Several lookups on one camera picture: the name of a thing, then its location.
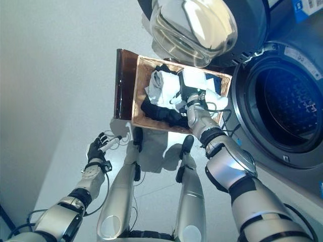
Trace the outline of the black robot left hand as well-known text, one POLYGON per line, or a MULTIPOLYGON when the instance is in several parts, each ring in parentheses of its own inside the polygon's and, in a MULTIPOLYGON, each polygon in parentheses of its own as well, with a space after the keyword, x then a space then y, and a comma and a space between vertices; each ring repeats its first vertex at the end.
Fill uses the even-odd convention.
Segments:
POLYGON ((101 162, 106 162, 105 152, 114 144, 118 143, 121 138, 121 136, 115 136, 109 140, 108 136, 104 132, 101 132, 89 145, 87 151, 88 163, 91 163, 94 159, 99 159, 101 162))

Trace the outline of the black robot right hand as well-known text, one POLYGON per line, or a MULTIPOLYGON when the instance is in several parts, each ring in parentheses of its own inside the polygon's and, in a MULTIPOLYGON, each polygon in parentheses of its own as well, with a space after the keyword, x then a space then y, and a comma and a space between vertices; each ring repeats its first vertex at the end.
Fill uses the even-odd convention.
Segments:
POLYGON ((205 92, 205 89, 186 86, 186 84, 184 83, 184 76, 182 70, 177 72, 177 76, 179 77, 180 94, 183 101, 187 101, 188 98, 193 94, 200 95, 202 92, 205 92))

